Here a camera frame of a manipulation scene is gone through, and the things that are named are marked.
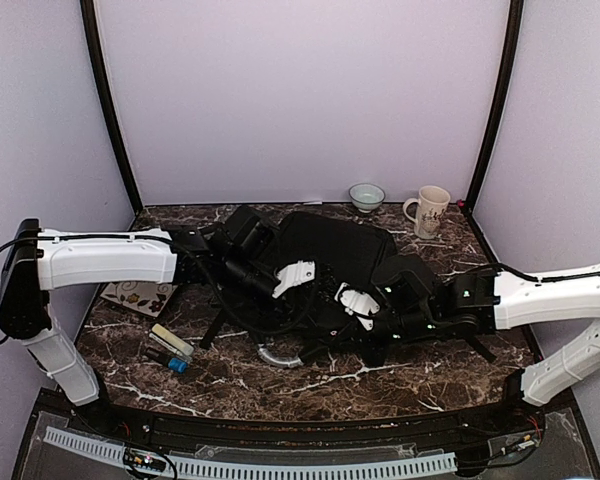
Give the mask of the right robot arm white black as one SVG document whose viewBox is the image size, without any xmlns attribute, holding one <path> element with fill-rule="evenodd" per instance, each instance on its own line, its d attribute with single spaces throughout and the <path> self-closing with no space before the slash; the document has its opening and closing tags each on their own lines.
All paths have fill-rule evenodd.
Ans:
<svg viewBox="0 0 600 480">
<path fill-rule="evenodd" d="M 506 378 L 502 403 L 490 413 L 491 426 L 501 434 L 527 420 L 529 405 L 549 403 L 600 369 L 600 263 L 534 274 L 491 263 L 442 279 L 418 256 L 396 256 L 375 270 L 372 285 L 378 296 L 357 317 L 373 337 L 461 338 L 489 361 L 495 357 L 478 342 L 482 334 L 592 321 L 556 353 Z"/>
</svg>

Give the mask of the black blue marker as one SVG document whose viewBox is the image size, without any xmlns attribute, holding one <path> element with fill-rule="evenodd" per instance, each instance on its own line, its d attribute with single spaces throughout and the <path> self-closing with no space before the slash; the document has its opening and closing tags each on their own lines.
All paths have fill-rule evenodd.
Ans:
<svg viewBox="0 0 600 480">
<path fill-rule="evenodd" d="M 147 359 L 162 365 L 175 373 L 182 374 L 188 367 L 188 364 L 185 361 L 152 347 L 146 348 L 143 352 L 143 355 Z"/>
</svg>

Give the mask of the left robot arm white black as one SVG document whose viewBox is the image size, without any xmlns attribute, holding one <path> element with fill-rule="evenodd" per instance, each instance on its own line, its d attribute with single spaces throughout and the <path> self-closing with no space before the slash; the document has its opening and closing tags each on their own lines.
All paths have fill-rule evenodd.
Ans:
<svg viewBox="0 0 600 480">
<path fill-rule="evenodd" d="M 24 220 L 15 238 L 0 246 L 0 345 L 19 341 L 63 390 L 100 436 L 121 427 L 120 412 L 106 401 L 95 370 L 62 331 L 50 306 L 53 290 L 87 284 L 148 282 L 156 285 L 235 282 L 266 299 L 295 285 L 295 268 L 260 266 L 255 255 L 272 231 L 257 221 L 244 231 L 216 224 L 202 230 L 153 228 L 136 232 L 69 233 Z"/>
</svg>

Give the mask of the black student backpack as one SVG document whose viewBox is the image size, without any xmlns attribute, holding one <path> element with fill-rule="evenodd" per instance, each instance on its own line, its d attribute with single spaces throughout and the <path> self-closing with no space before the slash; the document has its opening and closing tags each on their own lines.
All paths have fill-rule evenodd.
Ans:
<svg viewBox="0 0 600 480">
<path fill-rule="evenodd" d="M 276 225 L 276 237 L 255 262 L 295 268 L 295 285 L 279 299 L 266 299 L 209 283 L 221 310 L 201 346 L 208 348 L 231 323 L 249 333 L 264 361 L 282 368 L 310 364 L 330 351 L 351 351 L 369 367 L 382 366 L 396 343 L 375 348 L 357 316 L 378 296 L 371 284 L 374 269 L 404 255 L 392 236 L 307 212 L 291 213 Z"/>
</svg>

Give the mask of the cream eraser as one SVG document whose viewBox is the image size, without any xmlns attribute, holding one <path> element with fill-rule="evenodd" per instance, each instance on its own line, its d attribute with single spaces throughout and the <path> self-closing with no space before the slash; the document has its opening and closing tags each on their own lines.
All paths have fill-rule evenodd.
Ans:
<svg viewBox="0 0 600 480">
<path fill-rule="evenodd" d="M 194 352 L 192 345 L 160 324 L 154 324 L 151 328 L 151 333 L 186 356 L 191 356 Z"/>
</svg>

